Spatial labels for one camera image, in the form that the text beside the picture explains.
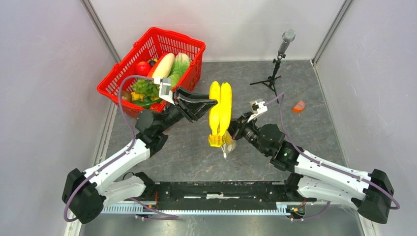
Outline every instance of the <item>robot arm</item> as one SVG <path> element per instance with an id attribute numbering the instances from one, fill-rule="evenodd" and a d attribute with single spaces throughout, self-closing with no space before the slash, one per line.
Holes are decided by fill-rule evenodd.
<path id="1" fill-rule="evenodd" d="M 162 113 L 143 110 L 138 114 L 135 127 L 139 133 L 136 135 L 134 146 L 126 151 L 131 145 L 130 142 L 126 148 L 104 162 L 82 173 L 74 169 L 68 174 L 62 195 L 64 203 L 67 203 L 75 189 L 86 181 L 69 205 L 69 209 L 81 223 L 90 222 L 107 206 L 141 196 L 146 187 L 141 178 L 133 176 L 120 182 L 114 181 L 130 168 L 162 149 L 168 139 L 168 135 L 163 134 L 163 131 L 182 118 L 190 122 L 197 121 L 217 104 L 217 101 L 210 100 L 207 94 L 192 93 L 181 87 L 173 93 L 170 90 L 169 79 L 155 80 L 155 83 L 160 84 L 159 96 L 172 104 Z M 109 162 L 112 162 L 111 165 L 98 171 Z"/>
<path id="2" fill-rule="evenodd" d="M 256 117 L 267 111 L 264 104 L 262 100 L 251 102 L 252 112 L 232 119 L 228 131 L 234 140 L 245 138 L 264 156 L 272 157 L 270 162 L 276 168 L 291 172 L 286 181 L 286 194 L 290 198 L 327 200 L 351 207 L 374 222 L 387 222 L 391 199 L 367 183 L 381 187 L 392 196 L 394 190 L 384 172 L 375 169 L 368 173 L 350 169 L 298 147 L 307 158 L 284 140 L 285 134 L 276 124 L 266 124 L 261 128 L 255 125 Z"/>
<path id="3" fill-rule="evenodd" d="M 74 195 L 69 208 L 81 223 L 93 220 L 104 207 L 131 197 L 146 195 L 147 191 L 144 190 L 147 182 L 144 178 L 134 175 L 124 181 L 114 181 L 132 166 L 161 150 L 168 139 L 163 131 L 171 125 L 182 118 L 190 122 L 197 121 L 217 104 L 217 101 L 210 100 L 207 94 L 192 93 L 181 87 L 173 93 L 166 78 L 156 79 L 155 83 L 160 84 L 159 96 L 171 104 L 162 113 L 143 110 L 138 114 L 135 127 L 139 133 L 136 135 L 132 149 L 125 151 L 123 148 L 106 161 L 82 173 L 74 169 L 68 174 L 62 200 L 67 203 L 75 189 L 80 189 Z M 327 200 L 356 209 L 358 213 L 372 221 L 387 222 L 391 200 L 368 183 L 334 169 L 360 176 L 361 180 L 375 183 L 393 195 L 393 188 L 384 172 L 374 170 L 368 173 L 349 169 L 298 147 L 303 154 L 316 160 L 318 163 L 316 164 L 301 155 L 291 143 L 285 141 L 284 133 L 276 124 L 266 124 L 261 128 L 255 125 L 257 117 L 267 111 L 265 102 L 262 100 L 251 102 L 251 107 L 252 112 L 231 120 L 228 132 L 234 140 L 245 138 L 264 156 L 271 157 L 270 162 L 276 168 L 291 172 L 285 183 L 285 194 L 289 199 Z M 98 171 L 100 167 L 111 161 L 114 161 L 111 165 Z"/>

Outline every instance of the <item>tripod stand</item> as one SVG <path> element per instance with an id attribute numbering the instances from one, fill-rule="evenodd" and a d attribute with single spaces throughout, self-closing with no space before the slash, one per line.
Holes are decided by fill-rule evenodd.
<path id="1" fill-rule="evenodd" d="M 276 76 L 276 73 L 278 72 L 279 66 L 281 64 L 281 59 L 283 59 L 283 58 L 285 58 L 285 54 L 278 52 L 277 59 L 274 59 L 272 61 L 272 63 L 275 63 L 275 68 L 274 68 L 274 71 L 272 72 L 272 76 L 269 76 L 267 78 L 267 80 L 262 80 L 262 81 L 250 83 L 249 85 L 264 84 L 265 86 L 267 86 L 270 90 L 272 90 L 275 93 L 275 96 L 278 96 L 278 94 L 276 93 L 276 90 L 275 90 L 275 81 L 276 81 L 276 79 L 280 78 L 281 76 L 278 76 L 278 77 L 275 77 L 275 76 Z"/>

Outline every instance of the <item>yellow banana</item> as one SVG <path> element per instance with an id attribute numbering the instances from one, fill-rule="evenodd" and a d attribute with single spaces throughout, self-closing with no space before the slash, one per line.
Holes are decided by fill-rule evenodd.
<path id="1" fill-rule="evenodd" d="M 217 135 L 220 122 L 220 84 L 214 81 L 210 85 L 209 99 L 217 100 L 217 104 L 208 112 L 208 121 L 211 128 L 211 133 Z"/>
<path id="2" fill-rule="evenodd" d="M 229 128 L 230 119 L 232 118 L 232 87 L 229 83 L 222 83 L 220 88 L 220 131 L 219 135 L 223 136 Z"/>
<path id="3" fill-rule="evenodd" d="M 208 143 L 212 147 L 221 147 L 226 142 L 226 132 L 232 117 L 232 87 L 229 83 L 221 86 L 217 81 L 210 85 L 209 99 L 217 100 L 217 104 L 210 109 L 208 124 L 211 134 L 208 136 Z"/>

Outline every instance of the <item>plastic basket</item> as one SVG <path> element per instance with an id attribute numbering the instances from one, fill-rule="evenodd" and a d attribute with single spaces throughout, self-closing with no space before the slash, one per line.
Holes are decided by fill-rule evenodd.
<path id="1" fill-rule="evenodd" d="M 135 74 L 135 65 L 141 61 L 159 58 L 165 52 L 174 53 L 175 55 L 177 53 L 185 53 L 191 58 L 189 68 L 183 74 L 175 88 L 182 86 L 192 91 L 200 80 L 201 62 L 205 49 L 206 45 L 202 41 L 192 39 L 177 32 L 152 27 L 133 44 L 133 49 L 130 50 L 123 60 L 113 66 L 112 71 L 97 86 L 97 91 L 109 97 L 116 105 L 119 105 L 117 97 L 119 86 L 124 78 Z M 133 92 L 130 86 L 137 80 L 131 79 L 126 81 L 122 90 Z M 122 106 L 123 111 L 134 118 L 144 109 L 127 101 L 122 101 Z M 160 113 L 164 107 L 165 101 L 163 103 L 153 104 L 149 109 Z"/>

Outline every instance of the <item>tomato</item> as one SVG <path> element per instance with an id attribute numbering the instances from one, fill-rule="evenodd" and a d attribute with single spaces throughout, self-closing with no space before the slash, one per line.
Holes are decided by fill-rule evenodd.
<path id="1" fill-rule="evenodd" d="M 141 61 L 140 63 L 136 64 L 136 74 L 147 76 L 152 66 L 147 63 L 146 61 Z"/>

